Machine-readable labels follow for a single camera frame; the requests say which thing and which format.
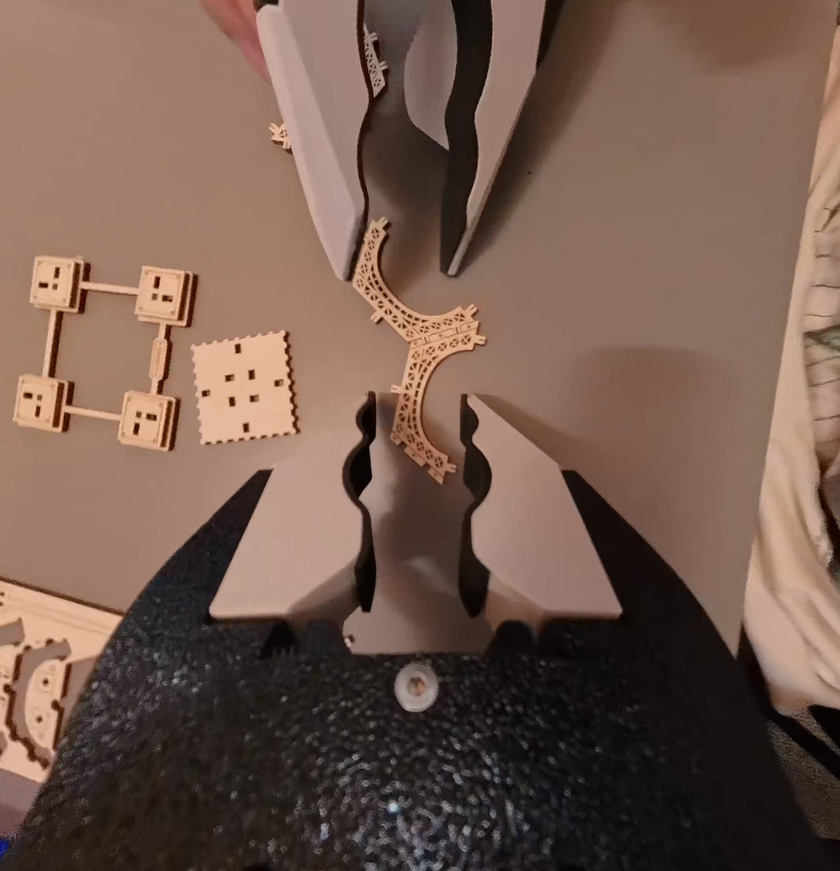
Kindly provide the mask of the person's right hand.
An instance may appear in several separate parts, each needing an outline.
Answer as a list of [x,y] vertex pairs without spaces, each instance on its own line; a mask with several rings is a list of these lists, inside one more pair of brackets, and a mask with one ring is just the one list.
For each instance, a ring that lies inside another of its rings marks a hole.
[[271,83],[256,24],[257,12],[252,1],[199,1],[203,11],[217,28],[239,49],[251,69],[266,83]]

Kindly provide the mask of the person's cream printed shirt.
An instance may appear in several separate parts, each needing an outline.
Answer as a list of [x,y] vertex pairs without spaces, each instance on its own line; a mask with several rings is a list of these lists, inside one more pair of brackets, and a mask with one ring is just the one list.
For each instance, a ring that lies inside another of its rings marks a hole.
[[782,713],[840,712],[840,6],[744,603]]

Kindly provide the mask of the wooden lattice arch piece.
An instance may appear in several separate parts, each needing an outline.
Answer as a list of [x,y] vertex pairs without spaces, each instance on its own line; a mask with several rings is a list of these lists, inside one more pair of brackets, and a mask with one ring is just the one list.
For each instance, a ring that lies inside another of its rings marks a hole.
[[[382,60],[378,53],[379,38],[376,32],[371,32],[363,25],[364,56],[369,81],[372,88],[372,102],[376,101],[387,87],[386,73],[388,64]],[[269,125],[271,141],[280,145],[285,152],[292,151],[292,144],[285,123]]]
[[426,332],[408,340],[408,357],[402,382],[391,391],[398,395],[390,440],[403,448],[404,453],[438,484],[457,466],[447,454],[437,450],[429,441],[422,425],[422,407],[428,383],[436,367],[447,357],[470,352],[486,343],[479,334],[476,307],[458,308],[433,318]]
[[389,289],[382,273],[382,249],[388,239],[389,220],[372,220],[364,234],[351,284],[371,307],[371,321],[385,322],[410,346],[431,344],[464,334],[478,334],[476,307],[455,308],[447,313],[418,313],[404,305]]

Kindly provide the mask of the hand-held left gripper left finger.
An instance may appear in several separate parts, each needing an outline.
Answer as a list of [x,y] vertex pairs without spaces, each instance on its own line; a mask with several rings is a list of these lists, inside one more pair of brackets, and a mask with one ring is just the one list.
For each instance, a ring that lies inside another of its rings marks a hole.
[[273,466],[210,603],[212,619],[344,623],[371,611],[377,566],[360,497],[372,480],[376,430],[369,391],[336,426]]

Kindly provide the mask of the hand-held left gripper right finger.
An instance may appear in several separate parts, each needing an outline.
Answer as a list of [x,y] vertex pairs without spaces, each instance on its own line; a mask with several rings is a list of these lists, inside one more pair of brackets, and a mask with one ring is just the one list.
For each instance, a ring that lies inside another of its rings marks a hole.
[[616,620],[623,607],[557,462],[479,397],[464,395],[458,591],[490,626]]

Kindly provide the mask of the wooden four-block square frame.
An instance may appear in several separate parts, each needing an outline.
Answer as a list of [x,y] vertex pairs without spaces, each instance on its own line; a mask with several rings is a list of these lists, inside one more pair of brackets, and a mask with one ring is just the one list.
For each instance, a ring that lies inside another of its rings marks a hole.
[[[29,302],[48,315],[44,362],[40,374],[19,377],[13,422],[59,434],[68,431],[74,417],[106,421],[116,425],[118,441],[125,447],[173,450],[179,399],[166,396],[163,389],[170,373],[172,332],[192,323],[197,282],[190,271],[144,266],[135,287],[115,285],[92,280],[82,257],[36,257]],[[89,293],[131,297],[137,320],[157,329],[149,357],[149,386],[127,391],[118,412],[78,406],[74,383],[55,375],[64,316],[82,313]]]

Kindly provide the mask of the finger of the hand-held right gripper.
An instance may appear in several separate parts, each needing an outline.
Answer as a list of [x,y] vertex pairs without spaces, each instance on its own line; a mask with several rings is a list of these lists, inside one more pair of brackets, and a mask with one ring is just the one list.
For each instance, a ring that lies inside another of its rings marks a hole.
[[547,1],[429,1],[404,64],[412,124],[448,154],[440,269],[456,276],[549,49]]
[[256,27],[324,252],[353,275],[368,218],[362,143],[373,91],[362,1],[258,1]]

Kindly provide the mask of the grey desk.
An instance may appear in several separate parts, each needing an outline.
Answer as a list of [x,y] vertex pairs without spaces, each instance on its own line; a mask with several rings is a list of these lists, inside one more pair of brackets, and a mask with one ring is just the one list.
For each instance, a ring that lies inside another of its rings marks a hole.
[[[578,471],[734,647],[837,2],[570,2],[462,271],[439,272],[447,156],[403,104],[420,2],[368,2],[390,69],[364,140],[389,286],[476,304],[484,347],[442,364],[424,425],[456,463],[462,394]],[[271,86],[198,2],[0,2],[0,577],[125,612],[254,473],[378,393],[378,588],[363,652],[479,651],[458,603],[460,475],[389,440],[404,342],[331,270]],[[198,277],[173,333],[175,448],[12,420],[48,315],[34,257],[131,286]],[[200,442],[191,346],[288,336],[295,435]]]

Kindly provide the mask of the wooden sheet with arch cutouts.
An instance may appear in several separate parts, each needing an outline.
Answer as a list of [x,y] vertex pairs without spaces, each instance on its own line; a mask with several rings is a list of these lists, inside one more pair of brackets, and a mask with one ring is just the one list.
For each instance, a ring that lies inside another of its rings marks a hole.
[[0,578],[0,770],[37,786],[119,626],[100,609]]

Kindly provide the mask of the square wooden plate with holes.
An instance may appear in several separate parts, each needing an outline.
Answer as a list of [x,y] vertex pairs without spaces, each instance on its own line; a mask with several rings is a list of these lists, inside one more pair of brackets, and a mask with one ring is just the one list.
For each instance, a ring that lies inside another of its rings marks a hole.
[[286,332],[195,344],[191,355],[202,444],[297,433]]

